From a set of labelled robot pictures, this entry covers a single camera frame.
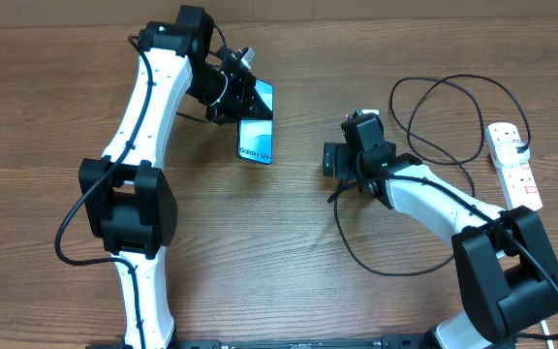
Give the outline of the blue Galaxy S24 smartphone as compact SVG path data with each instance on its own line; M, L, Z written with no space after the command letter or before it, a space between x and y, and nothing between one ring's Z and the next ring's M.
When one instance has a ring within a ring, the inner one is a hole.
M270 165L273 150L273 119L254 119L250 115L251 91L247 92L248 114L238 123L238 157L243 160Z

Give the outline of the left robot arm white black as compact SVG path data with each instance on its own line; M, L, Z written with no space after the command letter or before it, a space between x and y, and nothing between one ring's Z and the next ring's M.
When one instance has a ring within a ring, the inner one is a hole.
M80 202L120 277L124 348L176 345L166 255L178 208L164 165L183 97L206 107L205 121L236 124L239 158L272 162L273 87L252 74L252 48L220 47L220 65L207 62L217 28L204 8L183 5L175 22L150 21L132 37L139 66L127 109L102 156L79 167Z

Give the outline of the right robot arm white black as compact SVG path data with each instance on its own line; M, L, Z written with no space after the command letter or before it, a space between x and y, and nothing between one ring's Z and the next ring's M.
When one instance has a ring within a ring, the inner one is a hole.
M418 157L397 154L375 110L341 125L323 171L337 178L329 202L355 188L409 215L452 248L462 310L424 334L385 334L384 348L513 348L528 328L558 314L558 260L538 214L502 209L444 182ZM535 334L558 340L558 333Z

